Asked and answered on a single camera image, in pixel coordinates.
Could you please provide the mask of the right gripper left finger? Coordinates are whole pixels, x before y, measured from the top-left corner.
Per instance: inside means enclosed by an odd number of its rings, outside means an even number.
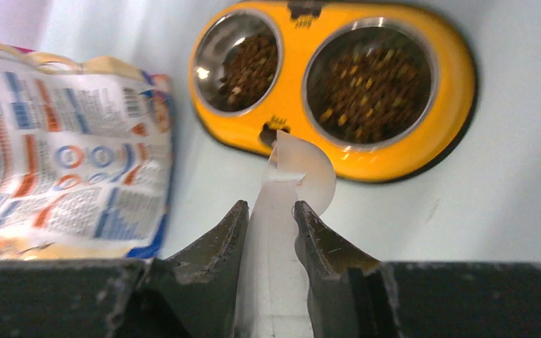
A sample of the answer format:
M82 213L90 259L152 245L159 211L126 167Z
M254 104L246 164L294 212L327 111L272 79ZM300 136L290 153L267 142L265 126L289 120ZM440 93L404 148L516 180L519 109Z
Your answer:
M249 207L167 259L0 260L0 337L230 337Z

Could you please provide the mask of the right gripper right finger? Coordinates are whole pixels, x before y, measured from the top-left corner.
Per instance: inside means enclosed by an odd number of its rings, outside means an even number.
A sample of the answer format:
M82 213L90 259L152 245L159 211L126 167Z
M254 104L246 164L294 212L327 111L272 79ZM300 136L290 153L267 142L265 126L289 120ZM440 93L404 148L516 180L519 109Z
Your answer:
M541 263L379 261L294 205L316 337L541 337Z

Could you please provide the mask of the clear plastic scoop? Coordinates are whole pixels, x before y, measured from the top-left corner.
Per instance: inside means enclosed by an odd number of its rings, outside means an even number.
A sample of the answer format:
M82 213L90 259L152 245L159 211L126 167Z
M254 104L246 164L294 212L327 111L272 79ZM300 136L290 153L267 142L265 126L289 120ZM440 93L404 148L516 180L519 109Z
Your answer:
M264 171L242 252L234 337L312 337L309 278L296 253L294 205L323 213L336 174L316 145L279 131Z

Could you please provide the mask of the cat food bag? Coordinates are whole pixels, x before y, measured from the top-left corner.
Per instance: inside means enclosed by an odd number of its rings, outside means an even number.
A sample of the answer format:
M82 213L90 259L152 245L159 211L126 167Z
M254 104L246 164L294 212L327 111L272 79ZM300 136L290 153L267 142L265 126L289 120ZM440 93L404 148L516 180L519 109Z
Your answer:
M0 44L0 259L157 256L173 109L166 75Z

